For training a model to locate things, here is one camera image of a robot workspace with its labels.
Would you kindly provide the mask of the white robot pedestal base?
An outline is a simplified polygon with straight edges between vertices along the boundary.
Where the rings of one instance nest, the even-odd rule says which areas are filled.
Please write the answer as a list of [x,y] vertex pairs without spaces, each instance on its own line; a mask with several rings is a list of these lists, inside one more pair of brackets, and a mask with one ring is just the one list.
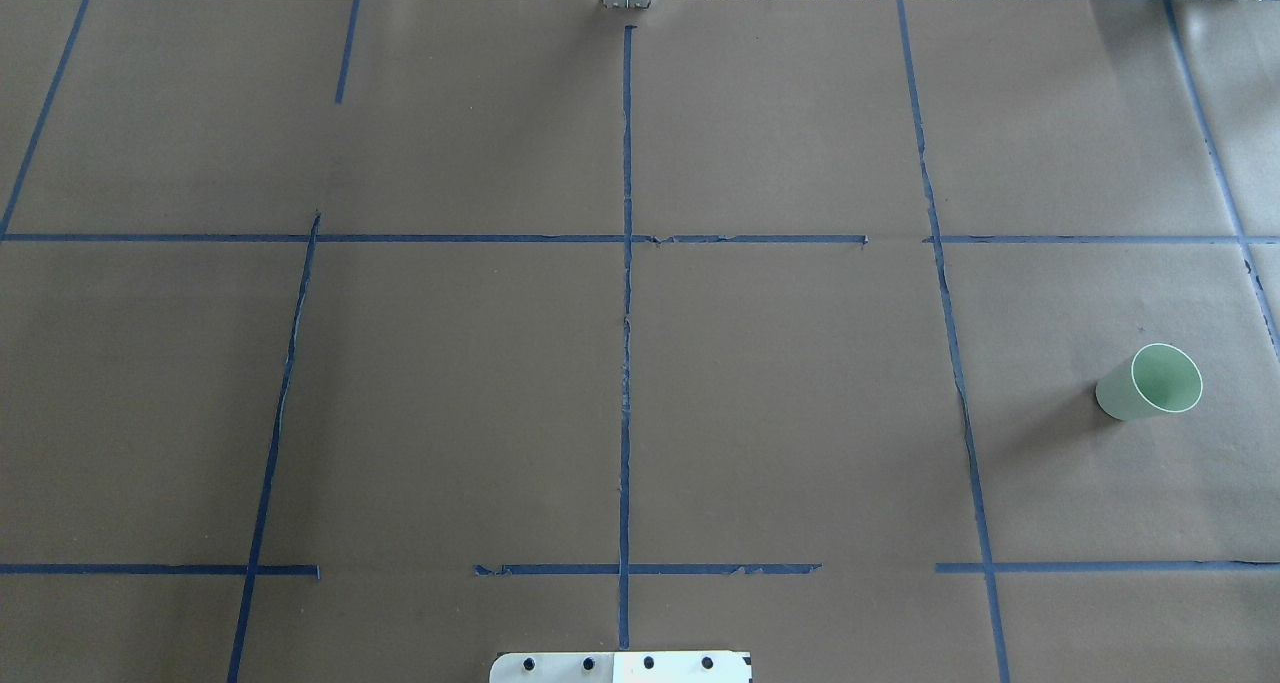
[[489,682],[753,682],[750,654],[728,650],[512,652]]

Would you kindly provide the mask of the light green plastic cup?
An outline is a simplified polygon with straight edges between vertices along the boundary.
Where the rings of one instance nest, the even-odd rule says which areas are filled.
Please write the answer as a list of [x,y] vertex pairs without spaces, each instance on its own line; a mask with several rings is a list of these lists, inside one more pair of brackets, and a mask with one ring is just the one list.
[[1170,344],[1148,344],[1098,379],[1094,400],[1112,420],[1183,414],[1199,404],[1204,381],[1196,361]]

